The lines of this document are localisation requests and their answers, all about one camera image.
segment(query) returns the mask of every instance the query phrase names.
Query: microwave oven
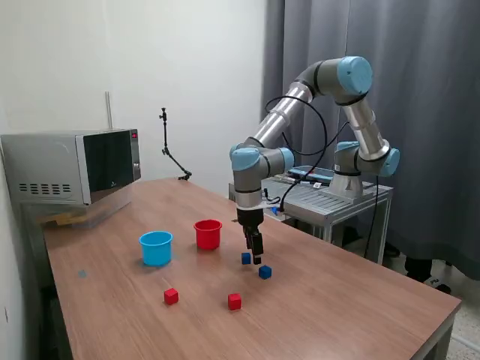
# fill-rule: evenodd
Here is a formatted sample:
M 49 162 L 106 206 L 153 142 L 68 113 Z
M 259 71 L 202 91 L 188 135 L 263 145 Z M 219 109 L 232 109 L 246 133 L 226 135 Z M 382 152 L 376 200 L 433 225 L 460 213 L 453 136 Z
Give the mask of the microwave oven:
M 12 200 L 90 205 L 140 179 L 137 129 L 1 135 Z

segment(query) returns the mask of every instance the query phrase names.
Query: gray curtain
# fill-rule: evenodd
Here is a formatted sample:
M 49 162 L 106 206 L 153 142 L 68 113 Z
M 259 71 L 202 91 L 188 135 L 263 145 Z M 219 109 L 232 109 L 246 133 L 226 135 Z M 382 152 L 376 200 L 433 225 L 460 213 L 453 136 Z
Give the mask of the gray curtain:
M 267 49 L 276 51 L 265 53 L 265 100 L 320 59 L 369 60 L 370 105 L 401 152 L 397 173 L 380 180 L 394 187 L 387 241 L 480 280 L 480 1 L 273 0 L 270 7 Z M 333 137 L 344 115 L 332 99 L 314 105 Z M 297 149 L 313 151 L 322 145 L 320 130 L 305 110 L 289 136 Z M 346 129 L 340 138 L 353 135 Z M 333 150 L 322 167 L 332 167 Z

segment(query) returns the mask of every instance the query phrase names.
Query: tiled floor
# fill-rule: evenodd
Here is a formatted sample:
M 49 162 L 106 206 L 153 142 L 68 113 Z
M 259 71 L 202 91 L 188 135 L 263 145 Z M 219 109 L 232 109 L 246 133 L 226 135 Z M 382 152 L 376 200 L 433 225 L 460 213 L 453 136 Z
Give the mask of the tiled floor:
M 404 273 L 405 257 L 386 259 L 385 266 Z M 470 280 L 455 267 L 445 265 L 443 261 L 434 261 L 432 275 L 443 279 L 451 287 L 451 294 L 462 299 L 462 307 L 455 317 L 453 333 L 480 345 L 480 281 Z M 480 360 L 475 352 L 456 340 L 451 340 L 448 348 L 449 360 Z

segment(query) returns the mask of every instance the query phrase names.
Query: red cube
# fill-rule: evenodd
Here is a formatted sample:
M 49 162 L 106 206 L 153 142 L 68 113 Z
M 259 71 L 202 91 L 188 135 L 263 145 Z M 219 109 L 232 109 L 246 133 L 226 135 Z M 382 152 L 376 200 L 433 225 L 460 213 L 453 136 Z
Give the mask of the red cube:
M 242 297 L 240 297 L 240 294 L 228 295 L 228 308 L 230 310 L 238 310 L 241 307 L 242 307 Z
M 179 301 L 179 292 L 173 288 L 165 290 L 163 293 L 163 299 L 167 305 L 175 304 Z

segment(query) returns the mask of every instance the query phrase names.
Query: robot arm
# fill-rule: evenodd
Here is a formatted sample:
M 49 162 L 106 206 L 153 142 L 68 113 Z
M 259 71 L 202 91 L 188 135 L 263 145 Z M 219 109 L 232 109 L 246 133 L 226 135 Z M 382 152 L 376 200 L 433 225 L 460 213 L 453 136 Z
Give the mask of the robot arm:
M 270 149 L 303 107 L 316 96 L 331 95 L 343 108 L 357 142 L 341 142 L 335 156 L 335 175 L 331 189 L 344 194 L 352 181 L 361 184 L 361 171 L 389 176 L 396 170 L 399 154 L 382 138 L 375 114 L 365 98 L 372 83 L 372 69 L 367 60 L 347 56 L 319 61 L 303 71 L 290 85 L 287 96 L 278 102 L 260 123 L 257 132 L 242 144 L 232 147 L 233 180 L 238 222 L 244 227 L 247 248 L 253 263 L 260 264 L 263 253 L 258 226 L 263 222 L 262 180 L 289 170 L 293 153 L 288 148 Z

